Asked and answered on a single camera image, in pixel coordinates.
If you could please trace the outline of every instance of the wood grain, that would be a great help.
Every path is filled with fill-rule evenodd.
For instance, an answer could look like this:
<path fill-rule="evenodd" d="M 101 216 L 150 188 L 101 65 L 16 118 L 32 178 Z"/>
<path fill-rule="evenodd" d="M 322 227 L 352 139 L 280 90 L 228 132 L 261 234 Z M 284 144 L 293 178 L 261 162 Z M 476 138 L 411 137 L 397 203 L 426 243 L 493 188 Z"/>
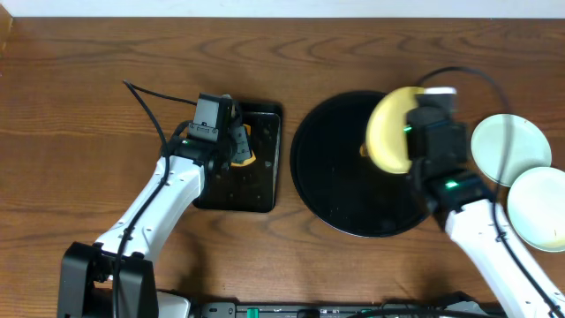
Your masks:
<path fill-rule="evenodd" d="M 290 177 L 294 132 L 332 95 L 390 91 L 432 69 L 476 66 L 547 136 L 565 167 L 565 21 L 485 19 L 17 19 L 0 60 L 0 315 L 53 316 L 72 241 L 93 242 L 129 207 L 159 140 L 122 79 L 164 94 L 266 99 L 284 107 L 280 184 L 266 215 L 188 208 L 156 264 L 159 288 L 244 302 L 494 301 L 433 220 L 393 238 L 335 231 Z M 500 111 L 464 75 L 471 127 Z M 147 97 L 167 133 L 194 108 Z M 564 254 L 533 251 L 565 289 Z"/>

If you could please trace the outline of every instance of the black circular plate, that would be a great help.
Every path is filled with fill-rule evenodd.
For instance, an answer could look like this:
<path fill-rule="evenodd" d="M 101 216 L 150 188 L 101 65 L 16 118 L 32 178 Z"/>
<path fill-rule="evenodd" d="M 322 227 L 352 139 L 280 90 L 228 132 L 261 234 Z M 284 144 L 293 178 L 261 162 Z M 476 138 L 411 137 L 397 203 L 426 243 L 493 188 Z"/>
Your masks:
<path fill-rule="evenodd" d="M 404 175 L 380 170 L 359 152 L 384 96 L 351 92 L 326 100 L 302 122 L 290 151 L 292 179 L 306 206 L 337 230 L 362 237 L 396 235 L 427 217 Z"/>

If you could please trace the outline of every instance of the white wall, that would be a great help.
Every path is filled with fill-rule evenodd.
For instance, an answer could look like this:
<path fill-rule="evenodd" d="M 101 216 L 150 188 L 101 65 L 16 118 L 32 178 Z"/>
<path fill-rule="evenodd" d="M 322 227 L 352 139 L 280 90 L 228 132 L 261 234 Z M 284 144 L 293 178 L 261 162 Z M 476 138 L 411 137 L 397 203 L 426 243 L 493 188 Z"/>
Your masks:
<path fill-rule="evenodd" d="M 0 0 L 14 17 L 565 18 L 565 0 Z"/>

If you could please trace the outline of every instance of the green light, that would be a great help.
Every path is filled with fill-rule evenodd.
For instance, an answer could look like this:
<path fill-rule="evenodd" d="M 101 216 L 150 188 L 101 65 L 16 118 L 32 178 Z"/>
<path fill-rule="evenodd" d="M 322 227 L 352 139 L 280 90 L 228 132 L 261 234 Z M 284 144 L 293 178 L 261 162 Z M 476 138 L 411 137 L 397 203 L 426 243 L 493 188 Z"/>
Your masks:
<path fill-rule="evenodd" d="M 451 189 L 451 188 L 456 187 L 456 186 L 459 186 L 459 184 L 458 184 L 457 182 L 455 182 L 455 181 L 448 181 L 448 182 L 445 184 L 445 187 L 446 187 L 447 189 Z"/>

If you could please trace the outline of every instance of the wooden table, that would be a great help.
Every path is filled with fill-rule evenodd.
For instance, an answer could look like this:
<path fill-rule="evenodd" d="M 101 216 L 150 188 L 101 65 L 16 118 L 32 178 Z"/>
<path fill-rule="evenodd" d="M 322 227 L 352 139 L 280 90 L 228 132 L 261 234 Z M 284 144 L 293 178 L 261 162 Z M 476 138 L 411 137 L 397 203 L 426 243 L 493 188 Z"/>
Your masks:
<path fill-rule="evenodd" d="M 292 137 L 332 95 L 390 91 L 432 69 L 479 67 L 565 167 L 565 21 L 486 19 L 16 19 L 0 60 L 0 315 L 53 316 L 72 241 L 92 243 L 153 171 L 159 139 L 122 79 L 164 94 L 284 107 L 280 184 L 269 214 L 188 208 L 156 266 L 159 288 L 201 300 L 380 303 L 464 291 L 494 301 L 428 219 L 355 238 L 316 218 L 290 177 Z M 479 79 L 450 74 L 459 118 L 500 110 Z M 166 133 L 194 108 L 146 97 Z M 565 289 L 564 254 L 533 251 Z"/>

